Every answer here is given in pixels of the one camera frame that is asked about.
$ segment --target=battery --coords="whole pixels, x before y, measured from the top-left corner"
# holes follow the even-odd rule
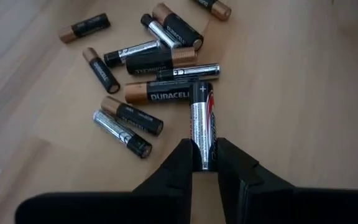
[[[229,19],[231,8],[219,0],[194,0],[201,7],[207,9],[212,15],[222,21]]]
[[[217,149],[213,86],[195,82],[190,87],[191,139],[198,146],[196,172],[216,172]]]
[[[149,81],[125,85],[127,103],[152,103],[189,99],[194,80]]]
[[[104,62],[110,68],[117,65],[125,64],[126,58],[140,53],[154,52],[161,49],[161,42],[159,40],[152,40],[143,44],[135,45],[121,50],[116,50],[104,54]]]
[[[194,47],[136,54],[127,58],[127,71],[131,75],[155,73],[178,67],[195,65],[197,53]]]
[[[143,131],[158,136],[164,126],[164,122],[141,110],[123,103],[111,96],[104,97],[101,108],[103,111],[115,116]]]
[[[166,46],[171,49],[181,46],[181,43],[176,40],[170,33],[166,32],[163,27],[153,19],[150,14],[144,14],[140,19],[140,23],[145,26],[150,33],[152,33],[156,38],[161,40]]]
[[[118,123],[115,118],[102,110],[97,110],[93,114],[93,121],[101,126],[107,133],[115,136],[121,143],[142,159],[147,158],[152,145],[145,139],[137,135],[131,129]]]
[[[164,3],[158,3],[153,8],[152,15],[183,47],[194,47],[198,50],[203,45],[204,37]]]
[[[219,64],[212,63],[207,65],[199,65],[187,68],[174,68],[173,70],[159,71],[156,74],[156,80],[180,80],[197,78],[198,80],[213,80],[218,79],[221,73]]]
[[[110,25],[106,13],[102,13],[74,25],[61,28],[58,34],[60,40],[67,44],[101,29],[106,29]]]
[[[93,48],[88,47],[83,51],[83,56],[91,66],[99,81],[102,83],[104,89],[108,93],[116,93],[120,89],[120,84],[112,75],[109,68],[99,58],[98,53],[96,53]]]

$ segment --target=duracell battery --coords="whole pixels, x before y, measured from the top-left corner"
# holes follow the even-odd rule
[[[185,47],[130,56],[127,58],[126,67],[129,74],[138,75],[192,66],[196,62],[197,53],[194,47]]]
[[[207,9],[219,20],[226,21],[231,15],[231,8],[219,0],[194,0],[201,7]]]
[[[166,46],[171,49],[181,46],[181,42],[176,40],[170,33],[165,31],[163,27],[149,14],[144,14],[140,19],[140,23],[145,26],[150,33],[152,33],[156,38],[161,40]]]
[[[213,86],[195,82],[190,87],[191,139],[198,146],[193,171],[216,172],[217,145]]]
[[[120,89],[120,84],[112,75],[109,68],[99,58],[98,53],[96,53],[96,51],[91,47],[88,47],[82,53],[85,60],[91,66],[93,72],[102,83],[104,89],[106,89],[106,91],[110,94],[116,93]]]
[[[104,54],[104,62],[110,68],[117,65],[125,64],[126,58],[140,53],[154,52],[162,48],[159,40],[149,41],[143,44],[135,45],[121,50],[116,50],[107,54]]]
[[[102,13],[90,19],[60,29],[59,38],[67,44],[98,30],[108,28],[109,26],[110,21],[107,18],[106,13]]]
[[[105,112],[156,136],[161,133],[164,126],[162,120],[114,99],[111,96],[104,97],[101,108]]]
[[[149,81],[125,85],[127,103],[144,104],[189,99],[189,87],[194,80]]]
[[[183,47],[194,47],[198,50],[203,45],[204,37],[164,3],[158,3],[153,8],[152,15]]]
[[[173,70],[159,71],[156,74],[157,81],[198,79],[214,80],[219,78],[221,67],[219,64],[212,63],[187,68],[174,68]]]
[[[145,159],[150,155],[152,151],[152,145],[150,143],[131,129],[118,123],[115,118],[108,115],[106,112],[102,110],[95,111],[93,114],[93,121],[101,126],[107,133],[116,137],[141,159]]]

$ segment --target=aa battery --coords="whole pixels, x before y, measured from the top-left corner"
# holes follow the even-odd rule
[[[101,108],[110,115],[156,136],[161,133],[164,126],[162,120],[114,99],[111,96],[104,97]]]
[[[194,47],[198,50],[203,45],[204,37],[164,3],[158,3],[153,8],[152,14],[164,29],[182,43],[183,47]]]
[[[150,33],[161,40],[161,42],[163,42],[169,48],[174,49],[181,46],[181,43],[177,41],[171,34],[166,32],[163,27],[149,14],[144,14],[140,19],[140,23],[142,23],[143,26],[145,26],[150,31]]]
[[[131,129],[118,123],[113,117],[102,110],[97,110],[93,114],[93,121],[100,125],[107,133],[115,136],[126,147],[142,159],[147,158],[152,145],[145,139],[138,136]]]
[[[212,15],[222,21],[229,19],[231,8],[219,0],[194,0],[200,6],[207,9]]]
[[[85,49],[83,56],[108,93],[115,93],[120,89],[120,84],[93,48]]]
[[[59,38],[67,44],[98,30],[108,28],[109,26],[110,21],[107,18],[106,13],[102,13],[90,19],[60,29]]]
[[[151,103],[189,99],[189,87],[194,80],[151,81],[125,86],[127,103]]]
[[[110,68],[117,65],[125,64],[126,58],[140,53],[154,52],[161,49],[161,42],[159,40],[149,41],[143,44],[135,45],[121,50],[116,50],[107,54],[104,54],[104,62]]]
[[[162,50],[136,54],[127,58],[127,71],[131,75],[143,73],[155,73],[161,70],[169,70],[177,67],[195,65],[197,53],[194,47]]]
[[[157,72],[157,81],[198,79],[213,80],[219,78],[221,67],[219,64],[212,63],[187,68],[174,68],[173,70],[164,70]]]
[[[195,82],[190,87],[191,139],[199,150],[194,171],[216,171],[216,127],[213,86],[208,82]]]

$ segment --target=wooden floor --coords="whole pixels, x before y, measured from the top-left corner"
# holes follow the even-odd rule
[[[165,122],[158,139],[142,134],[154,145],[147,161],[91,119],[105,92],[81,51],[152,40],[139,21],[157,2],[0,0],[0,223],[42,192],[131,190],[188,137],[186,103],[140,107]],[[219,136],[295,185],[358,188],[358,0],[228,0],[227,22],[165,2],[204,34],[199,63],[222,67]],[[102,12],[110,29],[59,41],[59,28]],[[122,85],[139,80],[113,73]],[[192,223],[224,222],[216,176],[194,180]]]

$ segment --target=wooden surface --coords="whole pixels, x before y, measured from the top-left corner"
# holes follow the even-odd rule
[[[186,103],[139,107],[165,122],[158,138],[136,130],[154,146],[145,161],[92,122],[105,92],[81,51],[152,40],[139,20],[157,2],[0,0],[0,223],[42,192],[132,190],[189,136]],[[358,188],[358,1],[225,2],[228,22],[165,1],[204,34],[199,63],[221,65],[218,136],[295,185]],[[70,45],[57,38],[101,12],[110,29]],[[122,85],[150,78],[112,72]],[[224,223],[216,176],[193,180],[192,223]]]

